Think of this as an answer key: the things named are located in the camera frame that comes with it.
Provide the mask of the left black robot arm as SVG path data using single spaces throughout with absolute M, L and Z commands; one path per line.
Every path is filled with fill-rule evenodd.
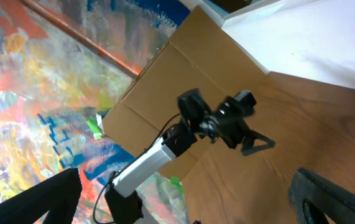
M 228 96 L 212 111 L 197 88 L 177 98 L 180 120 L 165 124 L 151 145 L 127 167 L 111 174 L 104 187 L 113 223 L 135 223 L 143 218 L 142 200 L 136 189 L 161 167 L 186 152 L 198 138 L 222 139 L 230 149 L 241 146 L 241 154 L 270 149 L 275 141 L 252 130 L 244 121 L 254 114 L 257 101 L 249 90 Z

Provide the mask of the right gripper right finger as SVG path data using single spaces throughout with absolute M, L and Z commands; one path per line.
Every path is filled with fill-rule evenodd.
M 299 223 L 355 223 L 355 195 L 312 170 L 297 169 L 288 197 Z

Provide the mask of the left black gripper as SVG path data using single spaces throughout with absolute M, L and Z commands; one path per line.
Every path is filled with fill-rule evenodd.
M 212 143 L 221 138 L 231 149 L 241 144 L 243 156 L 273 148 L 274 140 L 251 130 L 244 121 L 245 117 L 254 114 L 256 103 L 249 90 L 240 91 L 234 97 L 227 96 L 210 115 L 205 116 L 199 125 L 200 133 L 208 136 Z

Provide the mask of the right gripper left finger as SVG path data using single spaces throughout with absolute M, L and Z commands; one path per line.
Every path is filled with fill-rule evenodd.
M 66 169 L 53 177 L 0 203 L 0 224 L 71 223 L 82 191 L 77 168 Z

